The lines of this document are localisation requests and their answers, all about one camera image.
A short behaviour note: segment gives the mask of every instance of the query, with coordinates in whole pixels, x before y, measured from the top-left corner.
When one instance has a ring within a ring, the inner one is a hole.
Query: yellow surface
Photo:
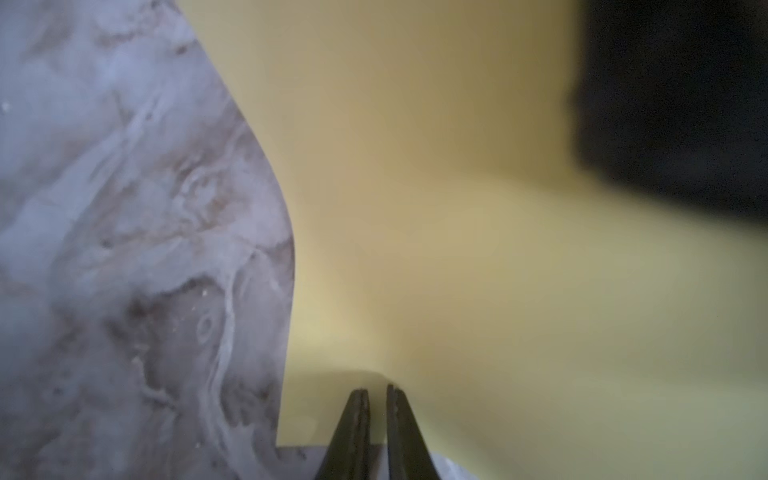
[[[576,173],[573,2],[180,4],[292,217],[279,443],[392,380],[481,479],[768,478],[768,235]]]

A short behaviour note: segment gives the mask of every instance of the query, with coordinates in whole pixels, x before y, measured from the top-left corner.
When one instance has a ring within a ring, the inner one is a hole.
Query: black object
[[[768,2],[581,4],[582,164],[649,194],[768,220]]]
[[[353,390],[315,480],[367,480],[371,412],[368,391]],[[387,452],[391,480],[440,480],[406,394],[386,391]]]

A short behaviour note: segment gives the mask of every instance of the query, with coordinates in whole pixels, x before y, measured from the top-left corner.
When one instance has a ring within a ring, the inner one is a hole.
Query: marble surface
[[[312,478],[290,222],[178,9],[6,0],[0,65],[0,478]]]

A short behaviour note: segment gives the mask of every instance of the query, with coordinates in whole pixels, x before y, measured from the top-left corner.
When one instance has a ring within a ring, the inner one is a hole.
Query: gray marble
[[[4,0],[0,65],[0,478],[312,478],[290,222],[178,9]]]

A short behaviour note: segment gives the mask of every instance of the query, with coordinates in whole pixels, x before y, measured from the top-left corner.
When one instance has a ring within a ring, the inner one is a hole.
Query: yellow paper
[[[768,478],[768,235],[577,173],[573,1],[180,6],[293,222],[280,444],[393,381],[480,479]]]

